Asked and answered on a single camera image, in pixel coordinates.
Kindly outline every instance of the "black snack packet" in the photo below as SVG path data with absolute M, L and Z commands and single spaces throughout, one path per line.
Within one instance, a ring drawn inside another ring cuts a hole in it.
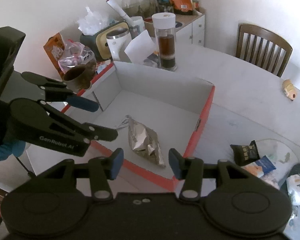
M 256 142 L 251 141 L 250 145 L 233 145 L 230 147 L 234 153 L 234 162 L 239 166 L 253 163 L 260 159 Z

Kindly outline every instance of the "mug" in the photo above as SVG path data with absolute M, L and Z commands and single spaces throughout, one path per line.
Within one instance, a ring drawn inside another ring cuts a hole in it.
M 78 92 L 81 89 L 87 90 L 91 86 L 91 80 L 95 75 L 95 70 L 95 64 L 77 65 L 66 72 L 63 76 L 63 82 L 74 92 Z

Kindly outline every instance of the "bottle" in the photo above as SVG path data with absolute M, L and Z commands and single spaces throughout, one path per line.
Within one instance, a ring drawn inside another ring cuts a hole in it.
M 152 15 L 155 38 L 159 48 L 159 67 L 175 71 L 176 15 L 169 12 Z

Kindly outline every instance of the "gloved hand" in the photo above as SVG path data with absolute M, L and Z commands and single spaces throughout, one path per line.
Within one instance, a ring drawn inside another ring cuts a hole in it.
M 0 145 L 0 161 L 6 160 L 11 154 L 15 157 L 20 157 L 25 147 L 26 142 L 19 140 Z

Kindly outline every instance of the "crumpled foil wrapper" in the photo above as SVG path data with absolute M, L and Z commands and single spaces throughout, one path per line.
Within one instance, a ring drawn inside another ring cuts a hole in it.
M 155 163 L 163 168 L 166 167 L 161 154 L 157 133 L 142 123 L 139 123 L 127 115 L 128 140 L 130 148 L 139 156 Z

